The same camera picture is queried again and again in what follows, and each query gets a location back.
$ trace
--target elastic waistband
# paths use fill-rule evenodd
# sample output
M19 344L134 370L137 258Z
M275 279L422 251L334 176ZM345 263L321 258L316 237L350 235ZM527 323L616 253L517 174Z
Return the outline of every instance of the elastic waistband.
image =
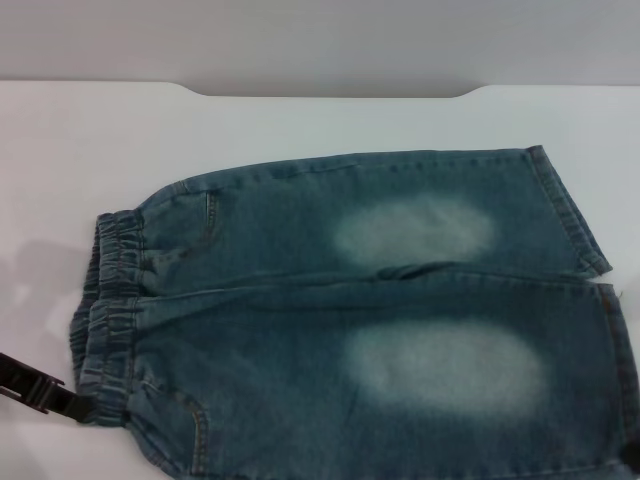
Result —
M82 301L71 321L76 391L96 402L87 423L120 426L131 387L143 246L137 210L98 218Z

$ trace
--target white surface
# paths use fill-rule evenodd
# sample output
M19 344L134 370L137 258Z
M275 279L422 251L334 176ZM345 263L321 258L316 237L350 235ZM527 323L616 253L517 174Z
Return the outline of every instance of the white surface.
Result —
M71 383L67 327L95 217L183 177L358 151L543 144L614 266L640 351L640 88L453 99L203 97L171 84L0 83L0 351ZM0 477L163 478L124 430L0 398Z
M206 95L640 84L637 0L2 0L0 78Z

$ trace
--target blue denim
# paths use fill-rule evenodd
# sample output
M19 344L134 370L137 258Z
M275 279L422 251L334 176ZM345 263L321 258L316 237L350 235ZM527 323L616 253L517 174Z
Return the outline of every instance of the blue denim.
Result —
M89 423L177 479L632 479L610 270L541 147L242 167L102 215Z

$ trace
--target pocket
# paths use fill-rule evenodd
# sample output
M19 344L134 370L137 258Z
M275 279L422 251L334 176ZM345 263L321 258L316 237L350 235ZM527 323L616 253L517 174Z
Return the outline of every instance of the pocket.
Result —
M142 381L129 412L127 428L151 463L172 477L206 476L208 420L193 397Z
M218 199L213 192L175 195L141 208L147 258L186 258L213 238Z

